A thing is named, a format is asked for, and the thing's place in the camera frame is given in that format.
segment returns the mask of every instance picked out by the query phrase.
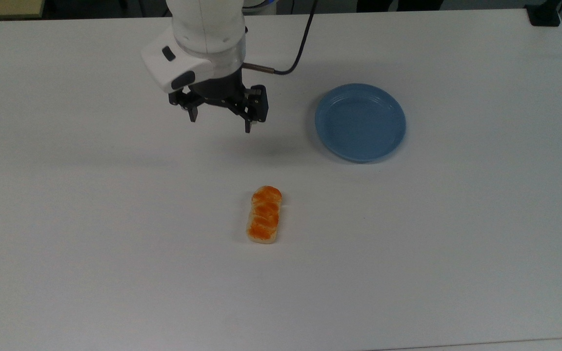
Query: bread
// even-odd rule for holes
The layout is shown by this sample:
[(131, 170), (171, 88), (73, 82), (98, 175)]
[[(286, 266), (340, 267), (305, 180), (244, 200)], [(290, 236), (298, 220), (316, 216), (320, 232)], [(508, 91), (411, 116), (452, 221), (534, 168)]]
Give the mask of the bread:
[(252, 242), (272, 244), (277, 238), (281, 192), (275, 187), (263, 186), (250, 200), (250, 215), (246, 233)]

